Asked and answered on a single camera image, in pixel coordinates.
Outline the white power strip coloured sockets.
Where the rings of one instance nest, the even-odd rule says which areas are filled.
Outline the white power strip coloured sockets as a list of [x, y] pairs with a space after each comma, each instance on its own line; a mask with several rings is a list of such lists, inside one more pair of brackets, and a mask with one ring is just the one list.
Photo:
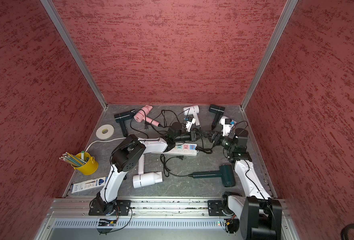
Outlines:
[[177, 143], [176, 146], [168, 152], [154, 152], [154, 154], [195, 157], [198, 154], [197, 144]]

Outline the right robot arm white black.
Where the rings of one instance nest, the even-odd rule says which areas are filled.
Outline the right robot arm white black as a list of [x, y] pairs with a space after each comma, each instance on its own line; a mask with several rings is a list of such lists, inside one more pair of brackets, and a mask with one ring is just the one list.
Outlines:
[[221, 146], [226, 158], [239, 177], [245, 200], [231, 193], [224, 194], [224, 208], [239, 220], [243, 240], [280, 240], [282, 235], [282, 206], [272, 199], [261, 184], [247, 152], [248, 131], [236, 129], [232, 138], [220, 132], [211, 133], [213, 146]]

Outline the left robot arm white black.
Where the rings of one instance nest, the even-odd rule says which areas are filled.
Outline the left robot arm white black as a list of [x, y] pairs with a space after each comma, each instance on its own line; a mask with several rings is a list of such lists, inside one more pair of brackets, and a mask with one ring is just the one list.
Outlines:
[[144, 161], [147, 153], [170, 152], [177, 142], [196, 141], [195, 131], [182, 132], [182, 124], [173, 123], [165, 136], [155, 139], [138, 138], [129, 135], [111, 153], [111, 170], [105, 186], [90, 203], [90, 215], [107, 215], [114, 211], [119, 188], [126, 174]]

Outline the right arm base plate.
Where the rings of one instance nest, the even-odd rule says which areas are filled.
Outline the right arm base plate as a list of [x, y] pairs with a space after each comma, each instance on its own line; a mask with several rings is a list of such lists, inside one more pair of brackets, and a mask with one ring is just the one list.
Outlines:
[[226, 213], [225, 207], [226, 204], [221, 200], [208, 200], [208, 214], [211, 217], [222, 217], [228, 216]]

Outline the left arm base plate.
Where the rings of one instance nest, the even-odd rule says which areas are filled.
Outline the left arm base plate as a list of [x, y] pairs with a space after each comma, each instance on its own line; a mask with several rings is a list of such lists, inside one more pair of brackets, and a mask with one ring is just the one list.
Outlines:
[[94, 198], [90, 202], [89, 216], [127, 216], [131, 207], [130, 200], [113, 200], [106, 203], [102, 198]]

